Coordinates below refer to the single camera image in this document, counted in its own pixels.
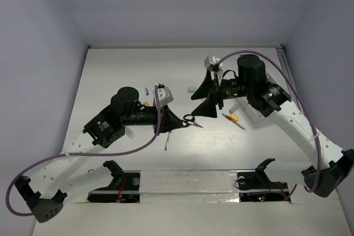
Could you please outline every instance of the yellow object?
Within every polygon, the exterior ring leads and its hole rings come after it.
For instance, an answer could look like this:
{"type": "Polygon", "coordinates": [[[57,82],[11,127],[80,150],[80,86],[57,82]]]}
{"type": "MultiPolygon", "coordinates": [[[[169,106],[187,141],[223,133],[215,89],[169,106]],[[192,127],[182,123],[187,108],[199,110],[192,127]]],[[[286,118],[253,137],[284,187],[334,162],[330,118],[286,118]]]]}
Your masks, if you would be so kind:
{"type": "Polygon", "coordinates": [[[238,122],[238,116],[237,115],[235,115],[234,113],[232,113],[232,114],[230,114],[230,117],[231,117],[231,119],[233,120],[233,121],[235,121],[236,123],[238,122]]]}

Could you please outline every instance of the scissors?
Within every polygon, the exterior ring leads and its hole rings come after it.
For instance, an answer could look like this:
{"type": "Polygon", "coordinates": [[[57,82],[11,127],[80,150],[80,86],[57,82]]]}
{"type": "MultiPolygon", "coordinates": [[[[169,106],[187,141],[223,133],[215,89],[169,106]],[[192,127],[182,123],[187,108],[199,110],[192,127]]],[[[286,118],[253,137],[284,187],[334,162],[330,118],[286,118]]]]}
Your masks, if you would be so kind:
{"type": "Polygon", "coordinates": [[[192,116],[191,114],[186,114],[185,116],[183,116],[183,122],[185,123],[185,125],[183,127],[189,127],[189,126],[193,125],[195,127],[203,128],[201,125],[199,125],[195,122],[195,117],[192,116]]]}

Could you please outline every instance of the gray wall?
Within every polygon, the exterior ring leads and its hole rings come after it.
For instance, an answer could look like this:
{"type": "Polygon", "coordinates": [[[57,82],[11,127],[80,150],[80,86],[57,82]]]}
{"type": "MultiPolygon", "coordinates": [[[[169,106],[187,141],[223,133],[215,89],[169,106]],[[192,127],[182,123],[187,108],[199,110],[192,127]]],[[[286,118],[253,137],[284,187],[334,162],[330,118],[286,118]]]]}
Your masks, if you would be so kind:
{"type": "Polygon", "coordinates": [[[280,44],[311,0],[66,0],[89,44],[280,44]]]}
{"type": "MultiPolygon", "coordinates": [[[[285,51],[317,127],[344,149],[354,143],[354,0],[314,0],[285,51]]],[[[354,232],[354,172],[339,194],[354,232]]]]}
{"type": "MultiPolygon", "coordinates": [[[[0,0],[0,234],[32,234],[34,218],[4,203],[25,166],[58,153],[87,46],[63,0],[0,0]]],[[[12,205],[28,209],[13,192],[12,205]]]]}

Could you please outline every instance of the red pen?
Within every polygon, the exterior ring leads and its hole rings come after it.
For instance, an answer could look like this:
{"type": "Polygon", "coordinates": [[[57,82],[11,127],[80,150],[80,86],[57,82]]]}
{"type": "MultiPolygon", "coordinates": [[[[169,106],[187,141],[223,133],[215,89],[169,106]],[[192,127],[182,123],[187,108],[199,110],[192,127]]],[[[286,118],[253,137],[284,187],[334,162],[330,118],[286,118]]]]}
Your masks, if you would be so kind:
{"type": "Polygon", "coordinates": [[[237,123],[236,121],[234,121],[230,116],[227,116],[226,114],[222,114],[227,120],[231,121],[232,123],[234,123],[235,125],[237,125],[238,127],[240,127],[242,130],[246,130],[243,126],[241,126],[239,123],[237,123]]]}

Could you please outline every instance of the green object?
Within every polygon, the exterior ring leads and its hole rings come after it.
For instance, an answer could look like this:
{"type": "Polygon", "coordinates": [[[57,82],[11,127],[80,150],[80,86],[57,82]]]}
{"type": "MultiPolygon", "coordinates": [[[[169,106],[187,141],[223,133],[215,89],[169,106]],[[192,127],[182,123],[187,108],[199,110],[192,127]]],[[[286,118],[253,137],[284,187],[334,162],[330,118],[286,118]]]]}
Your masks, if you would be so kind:
{"type": "Polygon", "coordinates": [[[197,91],[197,87],[188,87],[188,92],[189,93],[194,93],[197,91]]]}

